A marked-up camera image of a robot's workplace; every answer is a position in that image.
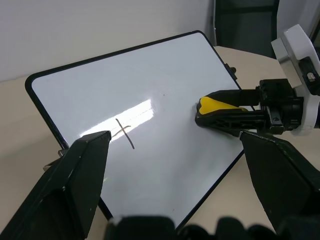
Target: whiteboard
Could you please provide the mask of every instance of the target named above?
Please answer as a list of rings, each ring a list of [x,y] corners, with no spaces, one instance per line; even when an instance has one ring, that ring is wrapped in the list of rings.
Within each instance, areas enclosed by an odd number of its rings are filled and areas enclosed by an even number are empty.
[[[36,73],[26,88],[69,146],[111,131],[101,199],[113,216],[185,223],[243,150],[195,123],[200,97],[238,89],[199,31]]]

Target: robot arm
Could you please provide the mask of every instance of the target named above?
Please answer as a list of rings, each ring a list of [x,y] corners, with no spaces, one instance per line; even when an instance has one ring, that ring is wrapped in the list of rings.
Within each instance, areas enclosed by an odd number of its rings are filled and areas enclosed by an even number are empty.
[[[310,39],[296,25],[271,44],[288,79],[299,86],[292,88],[287,79],[267,79],[251,90],[210,93],[197,105],[199,126],[234,136],[242,130],[307,135],[319,127],[320,61]],[[240,108],[258,105],[259,110]]]

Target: black whiteboard frame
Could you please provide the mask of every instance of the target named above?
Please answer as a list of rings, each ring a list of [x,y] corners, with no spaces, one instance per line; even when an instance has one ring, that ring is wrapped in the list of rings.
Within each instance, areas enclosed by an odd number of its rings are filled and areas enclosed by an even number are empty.
[[[152,41],[152,42],[145,43],[145,44],[142,44],[142,45],[126,48],[126,49],[123,49],[123,50],[107,53],[107,54],[96,56],[96,57],[92,57],[92,58],[89,58],[89,59],[86,59],[86,60],[82,60],[82,61],[74,62],[74,63],[71,63],[71,64],[67,64],[67,65],[64,65],[64,66],[59,66],[59,67],[55,67],[55,68],[52,68],[52,69],[49,69],[49,70],[45,70],[45,71],[40,71],[40,72],[34,73],[34,74],[30,75],[26,79],[25,84],[24,84],[25,90],[28,93],[28,95],[30,96],[32,102],[34,103],[35,107],[39,111],[40,115],[44,119],[45,123],[49,127],[50,131],[52,132],[53,136],[55,137],[55,139],[57,140],[57,142],[59,143],[61,148],[62,149],[68,149],[69,148],[68,143],[66,142],[64,137],[59,132],[57,126],[55,125],[55,123],[53,122],[51,117],[49,116],[49,114],[46,111],[45,107],[43,106],[43,104],[41,103],[41,101],[39,100],[39,98],[37,97],[36,93],[34,92],[34,90],[32,88],[32,83],[33,83],[33,81],[35,79],[43,77],[43,76],[46,76],[46,75],[54,74],[54,73],[57,73],[57,72],[61,72],[61,71],[67,70],[67,69],[75,68],[75,67],[78,67],[78,66],[81,66],[81,65],[89,64],[89,63],[92,63],[92,62],[95,62],[95,61],[99,61],[99,60],[102,60],[102,59],[114,57],[116,55],[120,55],[120,54],[124,54],[124,53],[131,52],[131,51],[134,51],[134,50],[138,50],[138,49],[141,49],[141,48],[145,48],[145,47],[148,47],[148,46],[152,46],[152,45],[156,45],[156,44],[159,44],[159,43],[163,43],[163,42],[167,42],[167,41],[170,41],[170,40],[174,40],[174,39],[178,39],[178,38],[181,38],[181,37],[185,37],[185,36],[188,36],[188,35],[196,34],[196,33],[200,33],[200,34],[202,34],[204,36],[204,38],[207,40],[207,42],[211,46],[212,50],[215,52],[215,54],[220,59],[221,63],[224,65],[224,67],[227,70],[227,72],[231,75],[231,77],[234,80],[234,82],[237,85],[237,87],[239,89],[241,89],[239,84],[236,81],[237,78],[232,73],[232,71],[230,70],[229,66],[223,62],[223,60],[218,55],[217,51],[214,49],[214,47],[212,46],[212,44],[210,43],[210,41],[208,40],[206,35],[202,31],[196,30],[196,31],[191,31],[191,32],[179,34],[179,35],[176,35],[176,36],[160,39],[160,40],[157,40],[157,41]],[[190,211],[190,213],[177,226],[177,228],[176,228],[177,231],[180,230],[188,222],[188,220],[192,217],[192,215],[198,210],[198,208],[202,205],[202,203],[209,197],[209,195],[212,193],[212,191],[217,187],[217,185],[227,175],[227,173],[237,163],[237,161],[240,159],[240,157],[243,154],[244,154],[244,151],[242,150],[239,153],[239,155],[234,159],[234,161],[230,164],[230,166],[219,177],[219,179],[212,185],[212,187],[201,198],[201,200],[194,206],[194,208]],[[108,207],[106,206],[104,201],[101,199],[101,197],[99,199],[98,206],[101,209],[102,213],[104,214],[104,216],[106,217],[107,220],[109,220],[110,218],[113,217],[111,212],[109,211]]]

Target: black marker line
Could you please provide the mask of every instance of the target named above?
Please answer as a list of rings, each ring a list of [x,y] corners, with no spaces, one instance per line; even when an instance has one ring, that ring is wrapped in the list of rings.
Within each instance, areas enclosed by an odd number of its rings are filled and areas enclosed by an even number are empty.
[[[130,125],[127,125],[127,126],[125,126],[123,129],[126,129],[126,128],[130,128],[131,126]],[[116,132],[116,134],[115,135],[113,135],[112,137],[115,137],[115,136],[117,136],[119,133],[121,133],[123,130],[121,129],[121,130],[119,130],[119,131],[117,131]]]
[[[132,149],[135,149],[134,144],[132,143],[130,137],[129,137],[128,134],[126,133],[125,129],[122,127],[122,125],[121,125],[121,123],[119,122],[119,120],[118,120],[117,118],[116,118],[115,120],[118,122],[118,124],[119,124],[120,128],[122,129],[124,135],[126,136],[126,138],[128,139],[129,143],[131,144]]]

